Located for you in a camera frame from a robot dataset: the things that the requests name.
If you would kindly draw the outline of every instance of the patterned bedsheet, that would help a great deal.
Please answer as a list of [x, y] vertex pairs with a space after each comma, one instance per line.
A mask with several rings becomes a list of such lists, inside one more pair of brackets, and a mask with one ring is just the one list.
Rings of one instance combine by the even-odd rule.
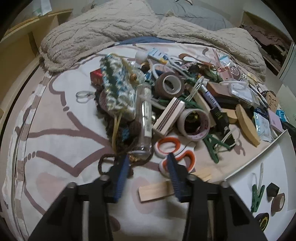
[[[133, 59], [136, 51], [157, 47], [172, 56], [188, 53], [214, 60], [211, 48], [179, 43], [121, 45], [105, 49], [76, 63], [70, 70], [51, 76], [46, 73], [38, 89], [20, 113], [11, 139], [7, 177], [2, 188], [10, 222], [18, 240], [27, 240], [58, 196], [69, 183], [78, 185], [99, 177], [97, 164], [112, 148], [105, 123], [93, 100], [76, 101], [78, 91], [95, 91], [89, 73], [99, 68], [101, 57], [116, 53]], [[229, 173], [263, 151], [268, 143], [255, 148], [243, 136], [240, 146], [219, 154], [215, 164], [203, 142], [195, 148], [195, 169], [212, 168], [211, 182], [223, 180]], [[109, 204], [115, 240], [181, 240], [187, 204], [173, 196], [155, 202], [140, 203], [138, 188], [166, 180], [158, 171], [160, 159], [153, 156], [144, 166], [134, 168], [118, 204]], [[103, 171], [111, 166], [103, 164]]]

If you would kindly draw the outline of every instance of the black cube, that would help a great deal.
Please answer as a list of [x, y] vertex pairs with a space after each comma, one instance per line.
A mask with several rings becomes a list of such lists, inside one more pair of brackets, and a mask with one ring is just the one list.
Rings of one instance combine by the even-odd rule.
[[266, 192], [268, 197], [276, 197], [279, 193], [279, 187], [274, 183], [270, 183], [266, 188]]

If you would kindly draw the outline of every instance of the blue package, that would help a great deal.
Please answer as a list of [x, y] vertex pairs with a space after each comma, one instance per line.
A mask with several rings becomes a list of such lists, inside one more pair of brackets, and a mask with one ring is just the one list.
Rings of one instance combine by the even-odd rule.
[[279, 116], [279, 119], [281, 121], [285, 121], [286, 122], [285, 112], [283, 110], [276, 110], [276, 114]]

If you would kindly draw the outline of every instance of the clear plastic bottle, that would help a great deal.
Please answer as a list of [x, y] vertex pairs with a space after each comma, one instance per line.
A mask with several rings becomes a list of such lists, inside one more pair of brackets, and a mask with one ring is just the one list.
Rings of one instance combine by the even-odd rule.
[[145, 160], [150, 156], [152, 150], [152, 105], [150, 102], [142, 100], [140, 95], [151, 99], [151, 86], [144, 83], [137, 87], [135, 120], [141, 124], [141, 133], [137, 145], [131, 152], [136, 157]]

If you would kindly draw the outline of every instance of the white tray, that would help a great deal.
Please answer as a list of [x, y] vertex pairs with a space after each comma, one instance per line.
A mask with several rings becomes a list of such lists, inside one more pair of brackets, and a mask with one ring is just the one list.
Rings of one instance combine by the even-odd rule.
[[[246, 206], [251, 209], [252, 185], [259, 182], [260, 164], [264, 172], [264, 194], [256, 213], [269, 213], [269, 223], [264, 231], [268, 241], [277, 240], [288, 226], [296, 211], [296, 156], [288, 131], [282, 133], [268, 148], [226, 178]], [[273, 182], [285, 193], [285, 204], [280, 212], [271, 216], [271, 201], [267, 200], [266, 187]]]

